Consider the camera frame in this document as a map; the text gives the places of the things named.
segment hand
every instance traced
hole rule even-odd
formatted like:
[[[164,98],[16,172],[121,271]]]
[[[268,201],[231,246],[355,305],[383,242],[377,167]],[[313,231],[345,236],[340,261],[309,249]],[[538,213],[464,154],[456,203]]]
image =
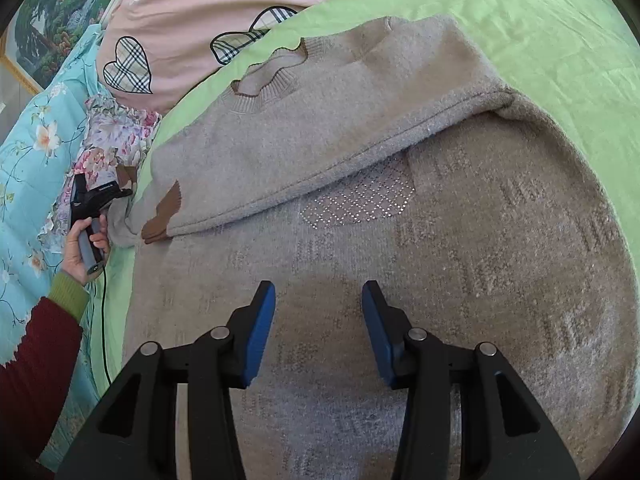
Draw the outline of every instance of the hand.
[[[91,219],[86,218],[76,221],[76,223],[71,226],[71,231],[69,231],[69,234],[66,236],[65,255],[62,259],[62,270],[77,280],[82,286],[85,286],[88,282],[92,282],[102,273],[102,270],[99,270],[88,276],[84,268],[84,263],[82,262],[82,256],[80,255],[78,237],[80,233],[90,225]],[[105,215],[100,215],[100,232],[89,236],[89,240],[98,249],[104,251],[104,261],[106,264],[110,247],[109,239],[107,238],[107,217]]]

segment red sleeve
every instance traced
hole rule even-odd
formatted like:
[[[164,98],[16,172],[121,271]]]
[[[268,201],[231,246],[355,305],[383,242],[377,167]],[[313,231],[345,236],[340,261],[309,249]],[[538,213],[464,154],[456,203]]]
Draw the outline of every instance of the red sleeve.
[[[14,361],[0,366],[0,410],[34,460],[58,421],[74,371],[82,329],[47,298],[31,311]]]

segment metal screw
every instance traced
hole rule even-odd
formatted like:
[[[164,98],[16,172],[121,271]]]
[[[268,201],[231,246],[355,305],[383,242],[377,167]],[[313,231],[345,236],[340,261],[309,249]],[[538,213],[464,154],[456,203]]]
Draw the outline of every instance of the metal screw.
[[[142,355],[153,355],[158,351],[158,343],[153,341],[147,341],[140,347],[140,353]]]
[[[412,328],[409,330],[408,335],[414,341],[424,341],[427,339],[427,331],[423,328]]]
[[[213,339],[226,339],[229,337],[229,329],[226,326],[217,326],[211,332],[211,337]]]
[[[495,347],[493,343],[484,342],[484,343],[480,343],[480,351],[484,355],[491,357],[496,354],[498,349]]]

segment sweater collar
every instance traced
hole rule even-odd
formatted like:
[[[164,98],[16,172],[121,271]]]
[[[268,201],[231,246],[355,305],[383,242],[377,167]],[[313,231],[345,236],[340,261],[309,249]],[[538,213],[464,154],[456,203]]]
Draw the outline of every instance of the sweater collar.
[[[301,38],[300,46],[296,50],[298,49],[301,49],[304,55],[302,62],[278,69],[271,80],[263,85],[256,95],[240,93],[238,87],[242,80],[236,79],[220,94],[222,102],[229,110],[240,114],[251,114],[260,112],[269,103],[286,95],[300,80],[302,72],[306,70],[306,65],[322,58],[324,40],[322,38]],[[269,59],[260,65],[267,64],[270,60],[280,56],[283,51],[290,52],[286,48],[276,49]]]

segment green bedsheet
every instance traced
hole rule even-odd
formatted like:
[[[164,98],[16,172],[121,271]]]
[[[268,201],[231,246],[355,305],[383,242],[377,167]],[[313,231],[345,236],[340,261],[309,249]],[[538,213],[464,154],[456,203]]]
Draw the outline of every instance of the green bedsheet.
[[[334,34],[380,16],[418,20],[441,12],[455,16],[500,74],[551,113],[584,153],[640,261],[640,48],[611,0],[330,0],[279,24],[193,89],[162,121],[154,149],[277,47],[295,48],[301,36]],[[149,181],[146,164],[137,196]],[[120,369],[133,265],[133,250],[114,249],[105,325],[112,376]],[[100,329],[95,316],[93,334]],[[92,338],[95,381],[103,392],[101,344]]]

